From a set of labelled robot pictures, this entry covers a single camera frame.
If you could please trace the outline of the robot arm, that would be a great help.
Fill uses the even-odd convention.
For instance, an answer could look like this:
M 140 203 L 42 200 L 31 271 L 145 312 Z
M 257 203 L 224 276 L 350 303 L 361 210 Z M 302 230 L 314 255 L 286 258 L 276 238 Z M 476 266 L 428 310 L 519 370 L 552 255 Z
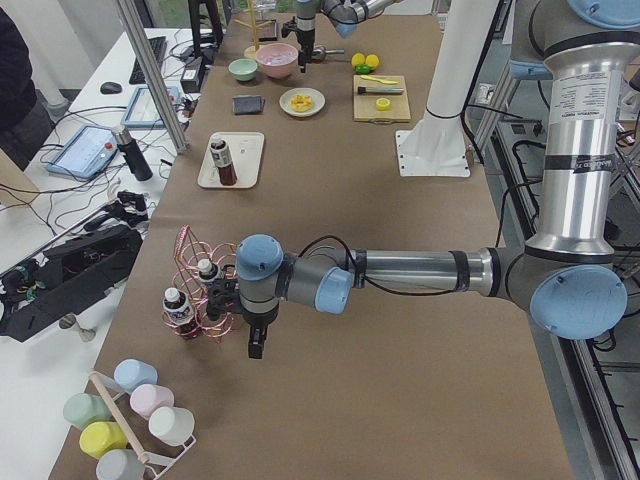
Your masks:
M 340 36 L 346 38 L 359 23 L 381 14 L 395 0 L 308 0 L 297 1 L 295 15 L 282 27 L 282 37 L 294 32 L 299 44 L 298 65 L 302 73 L 312 61 L 315 47 L 316 16 L 322 14 L 328 18 Z

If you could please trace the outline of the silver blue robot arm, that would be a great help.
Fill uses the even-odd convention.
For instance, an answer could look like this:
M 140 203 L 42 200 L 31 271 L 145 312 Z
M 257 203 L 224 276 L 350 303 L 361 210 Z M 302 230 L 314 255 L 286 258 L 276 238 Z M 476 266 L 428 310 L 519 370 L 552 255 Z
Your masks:
M 552 82 L 539 224 L 521 251 L 285 252 L 267 235 L 244 239 L 236 271 L 248 354 L 263 354 L 283 300 L 339 314 L 352 289 L 372 285 L 402 296 L 475 291 L 509 300 L 548 332 L 591 339 L 613 328 L 627 290 L 613 272 L 604 226 L 616 165 L 623 74 L 639 54 L 635 1 L 520 1 L 513 61 L 541 61 Z

